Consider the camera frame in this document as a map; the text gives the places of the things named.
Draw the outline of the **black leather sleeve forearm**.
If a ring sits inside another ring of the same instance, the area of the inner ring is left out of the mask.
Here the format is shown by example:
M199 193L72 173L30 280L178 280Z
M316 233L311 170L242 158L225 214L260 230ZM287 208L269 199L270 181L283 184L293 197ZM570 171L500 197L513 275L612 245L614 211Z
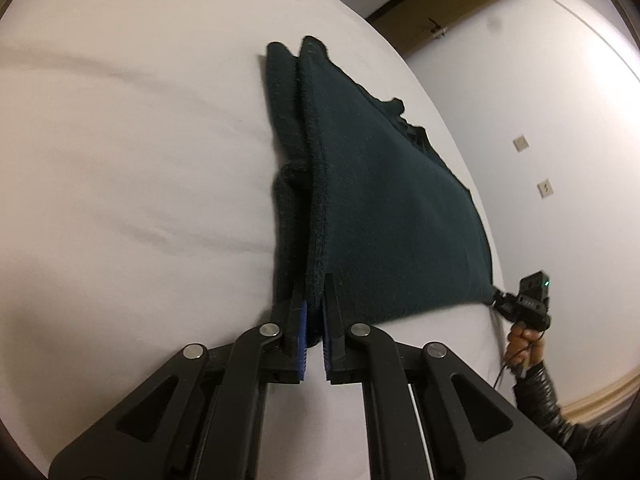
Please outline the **black leather sleeve forearm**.
M626 412L593 426L569 422L554 385L539 363L518 378L513 388L518 409L574 460L579 479L639 477L639 400Z

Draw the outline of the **right hand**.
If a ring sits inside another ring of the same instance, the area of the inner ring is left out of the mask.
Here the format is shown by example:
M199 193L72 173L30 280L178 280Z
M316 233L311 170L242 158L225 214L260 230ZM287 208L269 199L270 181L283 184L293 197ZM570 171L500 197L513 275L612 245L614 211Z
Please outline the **right hand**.
M504 362L513 370L529 370L544 360L544 332L538 332L522 323L514 324L506 337Z

